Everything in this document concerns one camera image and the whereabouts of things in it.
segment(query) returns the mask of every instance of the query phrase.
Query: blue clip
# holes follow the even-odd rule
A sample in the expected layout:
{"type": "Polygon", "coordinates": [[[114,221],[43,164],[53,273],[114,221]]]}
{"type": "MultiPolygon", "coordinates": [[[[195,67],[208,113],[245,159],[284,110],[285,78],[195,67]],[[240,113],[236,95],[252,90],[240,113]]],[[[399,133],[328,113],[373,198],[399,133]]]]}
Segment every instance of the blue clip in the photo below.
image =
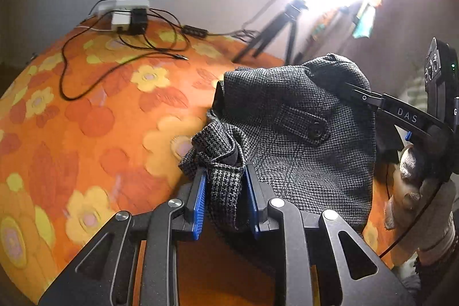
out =
{"type": "Polygon", "coordinates": [[[199,181],[199,188],[196,196],[196,202],[193,209],[193,233],[194,240],[199,239],[199,235],[203,231],[204,212],[205,212],[205,198],[206,198],[206,180],[207,174],[204,172],[199,181]]]}
{"type": "Polygon", "coordinates": [[[244,175],[246,176],[247,182],[247,205],[249,210],[249,225],[252,230],[253,236],[255,239],[258,239],[260,235],[260,225],[258,222],[258,209],[256,207],[255,192],[253,191],[252,180],[250,178],[250,173],[247,170],[247,167],[244,170],[244,175]]]}

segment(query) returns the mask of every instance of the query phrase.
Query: gray glove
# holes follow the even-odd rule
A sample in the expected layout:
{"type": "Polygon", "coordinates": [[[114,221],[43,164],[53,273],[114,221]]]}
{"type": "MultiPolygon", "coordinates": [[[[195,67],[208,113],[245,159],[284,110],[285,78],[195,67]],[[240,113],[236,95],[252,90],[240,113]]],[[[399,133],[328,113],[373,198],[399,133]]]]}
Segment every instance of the gray glove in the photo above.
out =
{"type": "MultiPolygon", "coordinates": [[[[388,230],[395,230],[395,237],[413,222],[438,186],[437,179],[424,178],[425,157],[410,144],[402,152],[400,167],[394,171],[393,196],[386,204],[385,226],[388,230]]],[[[422,265],[429,266],[448,251],[455,237],[451,212],[455,195],[456,187],[451,180],[441,186],[421,219],[392,249],[392,261],[396,266],[408,260],[414,252],[418,253],[422,265]]]]}

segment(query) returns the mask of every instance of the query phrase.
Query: black button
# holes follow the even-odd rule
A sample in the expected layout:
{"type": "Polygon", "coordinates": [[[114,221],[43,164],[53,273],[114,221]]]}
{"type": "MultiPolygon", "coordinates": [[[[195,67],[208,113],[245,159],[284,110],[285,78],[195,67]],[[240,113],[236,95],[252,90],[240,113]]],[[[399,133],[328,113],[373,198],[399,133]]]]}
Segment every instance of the black button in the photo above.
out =
{"type": "Polygon", "coordinates": [[[312,139],[319,139],[323,134],[324,127],[320,123],[315,122],[309,127],[308,135],[312,139]]]}

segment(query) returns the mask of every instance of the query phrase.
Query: metal screw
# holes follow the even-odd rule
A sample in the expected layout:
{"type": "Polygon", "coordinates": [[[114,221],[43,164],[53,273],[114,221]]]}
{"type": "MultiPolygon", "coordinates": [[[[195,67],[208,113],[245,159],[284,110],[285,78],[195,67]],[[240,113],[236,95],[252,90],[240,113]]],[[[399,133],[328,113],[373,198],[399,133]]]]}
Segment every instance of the metal screw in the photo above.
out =
{"type": "Polygon", "coordinates": [[[182,205],[182,200],[179,200],[178,198],[173,198],[172,200],[168,201],[168,205],[171,208],[178,208],[179,206],[182,205]]]}
{"type": "Polygon", "coordinates": [[[118,213],[116,213],[115,218],[117,221],[125,221],[129,218],[129,212],[119,211],[118,213]]]}
{"type": "Polygon", "coordinates": [[[270,201],[272,206],[275,206],[276,208],[281,208],[285,205],[285,201],[281,198],[272,198],[270,201]]]}
{"type": "Polygon", "coordinates": [[[327,218],[329,221],[334,221],[336,218],[338,218],[338,213],[334,210],[325,210],[324,211],[324,217],[327,218]]]}

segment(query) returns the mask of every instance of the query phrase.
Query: orange table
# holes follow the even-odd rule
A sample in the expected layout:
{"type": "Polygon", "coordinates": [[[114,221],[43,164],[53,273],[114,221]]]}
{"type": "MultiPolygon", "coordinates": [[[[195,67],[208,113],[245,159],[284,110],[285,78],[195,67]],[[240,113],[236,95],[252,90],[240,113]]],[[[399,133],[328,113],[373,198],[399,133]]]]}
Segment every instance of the orange table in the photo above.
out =
{"type": "MultiPolygon", "coordinates": [[[[80,31],[36,58],[0,100],[0,263],[34,302],[116,211],[149,211],[171,195],[182,178],[178,162],[204,126],[215,85],[235,68],[230,59],[243,47],[222,36],[191,38],[184,53],[189,61],[142,58],[84,98],[66,102],[58,91],[60,50],[80,31]]],[[[152,44],[167,46],[173,38],[167,24],[150,22],[152,44]]],[[[137,37],[126,39],[142,45],[137,37]]],[[[142,53],[111,33],[92,30],[66,51],[68,96],[142,53]]],[[[242,64],[273,67],[282,61],[263,54],[242,64]]],[[[390,240],[382,239],[378,191],[376,185],[364,234],[380,252],[390,240]]],[[[182,305],[270,305],[272,280],[227,248],[210,227],[200,242],[179,247],[182,305]],[[261,292],[259,282],[268,291],[261,292]]]]}

